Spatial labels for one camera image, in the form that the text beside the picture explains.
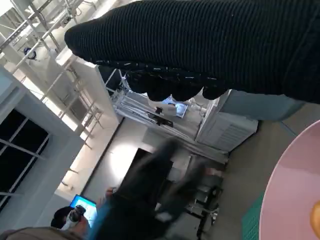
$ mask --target floor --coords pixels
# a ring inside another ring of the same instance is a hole
[[[320,105],[306,104],[284,122],[297,134],[320,119]],[[264,192],[269,177],[294,136],[278,122],[262,122],[258,132],[229,158],[212,240],[240,240],[241,218]]]

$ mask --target pink table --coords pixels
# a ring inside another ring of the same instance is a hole
[[[320,121],[286,149],[266,187],[260,240],[319,240],[310,214],[320,200]]]

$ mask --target green mat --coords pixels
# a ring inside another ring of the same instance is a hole
[[[242,217],[242,240],[259,240],[259,220],[263,198],[262,194]]]

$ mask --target black sweater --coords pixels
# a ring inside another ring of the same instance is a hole
[[[65,41],[96,64],[178,68],[205,73],[220,88],[320,103],[319,6],[319,0],[144,0],[72,27]]]

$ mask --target blue screen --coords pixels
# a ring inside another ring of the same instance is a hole
[[[97,208],[96,204],[93,201],[90,201],[82,196],[75,195],[74,199],[70,203],[70,207],[76,207],[81,205],[85,208],[84,217],[88,220],[90,227],[92,228],[94,221],[97,217]]]

